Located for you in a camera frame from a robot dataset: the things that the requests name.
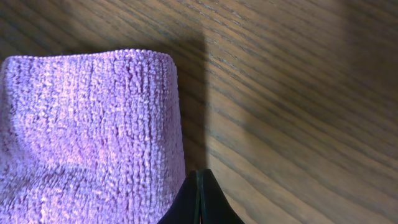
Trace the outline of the purple microfiber cloth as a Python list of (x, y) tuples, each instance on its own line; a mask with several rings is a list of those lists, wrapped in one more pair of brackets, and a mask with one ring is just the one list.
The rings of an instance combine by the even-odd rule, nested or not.
[(184, 179), (169, 55), (3, 61), (2, 223), (157, 223)]

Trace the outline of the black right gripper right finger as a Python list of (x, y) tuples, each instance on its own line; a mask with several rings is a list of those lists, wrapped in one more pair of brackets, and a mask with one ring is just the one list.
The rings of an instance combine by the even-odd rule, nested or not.
[(201, 172), (199, 189), (202, 224), (244, 224), (232, 209), (210, 169)]

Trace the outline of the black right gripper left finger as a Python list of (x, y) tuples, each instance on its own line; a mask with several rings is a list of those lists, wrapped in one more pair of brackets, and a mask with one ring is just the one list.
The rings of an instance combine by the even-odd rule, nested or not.
[(199, 173), (191, 171), (158, 224), (199, 224)]

